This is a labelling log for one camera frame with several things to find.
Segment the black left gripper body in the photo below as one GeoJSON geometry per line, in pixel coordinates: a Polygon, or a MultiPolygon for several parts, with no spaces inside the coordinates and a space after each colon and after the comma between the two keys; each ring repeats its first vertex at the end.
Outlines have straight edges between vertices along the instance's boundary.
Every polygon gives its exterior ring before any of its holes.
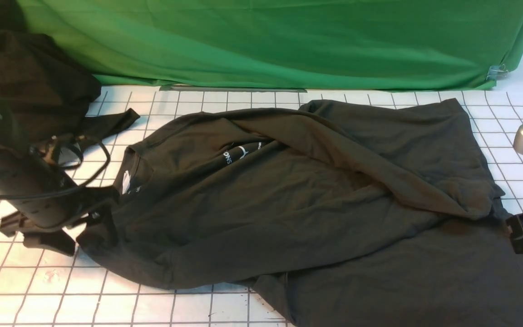
{"type": "Polygon", "coordinates": [[[60,230],[85,214],[81,193],[67,174],[32,146],[23,126],[0,99],[0,196],[30,220],[26,230],[60,230]]]}

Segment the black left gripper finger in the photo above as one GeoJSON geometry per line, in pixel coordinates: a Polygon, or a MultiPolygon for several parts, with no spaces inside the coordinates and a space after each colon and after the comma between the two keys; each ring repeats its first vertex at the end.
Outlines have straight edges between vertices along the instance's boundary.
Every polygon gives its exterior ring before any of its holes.
{"type": "Polygon", "coordinates": [[[30,220],[23,213],[16,211],[0,219],[0,233],[10,238],[17,234],[23,233],[23,230],[30,228],[30,220]]]}
{"type": "Polygon", "coordinates": [[[23,233],[23,236],[23,246],[27,248],[49,250],[68,257],[75,255],[75,241],[64,230],[23,233]]]}

